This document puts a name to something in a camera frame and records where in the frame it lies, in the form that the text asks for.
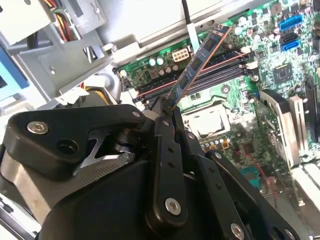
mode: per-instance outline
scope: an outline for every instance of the motherboard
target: motherboard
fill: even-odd
[[[278,178],[299,206],[296,184],[303,189],[306,181],[298,170],[320,188],[319,11],[318,0],[275,0],[225,22],[230,34],[178,104],[205,152],[223,151],[266,195],[274,191],[270,177]],[[200,33],[199,42],[206,36]],[[186,39],[118,74],[138,92],[132,101],[150,108],[194,54]]]

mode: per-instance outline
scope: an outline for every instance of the blue sata port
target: blue sata port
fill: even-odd
[[[287,44],[281,46],[282,51],[288,51],[290,49],[294,49],[300,45],[300,40],[291,41]]]
[[[302,21],[303,21],[302,15],[295,15],[295,16],[292,16],[292,17],[280,22],[279,28],[281,31],[285,31],[285,30],[288,30],[288,29],[294,27],[295,25],[301,24]]]

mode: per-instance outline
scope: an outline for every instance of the screw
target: screw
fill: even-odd
[[[181,207],[177,200],[167,198],[164,202],[166,210],[172,215],[178,216],[181,213]]]
[[[191,139],[195,139],[195,136],[191,132],[188,133],[188,137]]]
[[[237,239],[239,240],[244,240],[245,239],[245,234],[244,231],[240,228],[240,226],[236,223],[231,223],[230,225],[232,233],[236,236]]]
[[[286,232],[286,234],[289,236],[290,239],[296,240],[295,236],[288,229],[285,229],[284,231]]]
[[[162,122],[163,122],[163,124],[166,125],[166,126],[169,126],[169,125],[170,125],[166,120],[163,120]]]
[[[29,122],[26,126],[28,131],[33,134],[43,135],[49,132],[49,127],[46,123],[41,121],[32,121]]]
[[[137,118],[140,118],[140,114],[137,113],[136,111],[133,111],[132,114],[135,115]]]
[[[222,159],[222,156],[220,155],[220,153],[215,152],[214,155],[215,155],[218,159]]]

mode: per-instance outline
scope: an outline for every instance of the red wire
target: red wire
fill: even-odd
[[[57,4],[54,2],[54,1],[52,1],[52,0],[47,0],[49,3],[51,3],[51,5],[52,6],[54,6],[54,7],[57,7]]]
[[[249,158],[253,161],[253,164],[255,165],[255,167],[259,170],[259,172],[262,174],[263,178],[265,179],[265,181],[267,183],[269,183],[269,178],[267,177],[265,171],[260,167],[260,165],[257,163],[257,161],[250,155],[247,155],[245,153],[242,153],[240,151],[235,151],[235,154],[240,154],[245,156],[246,158]],[[273,187],[273,183],[270,183],[270,187],[271,187],[271,191],[272,191],[272,195],[274,197],[274,207],[275,209],[277,209],[277,195],[276,195],[276,190]]]

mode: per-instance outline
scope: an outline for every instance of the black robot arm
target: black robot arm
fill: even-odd
[[[299,240],[296,231],[218,150],[204,153],[178,107],[131,105],[23,112],[4,138],[11,158],[50,181],[74,178],[89,133],[105,154],[134,161],[60,200],[39,240]]]

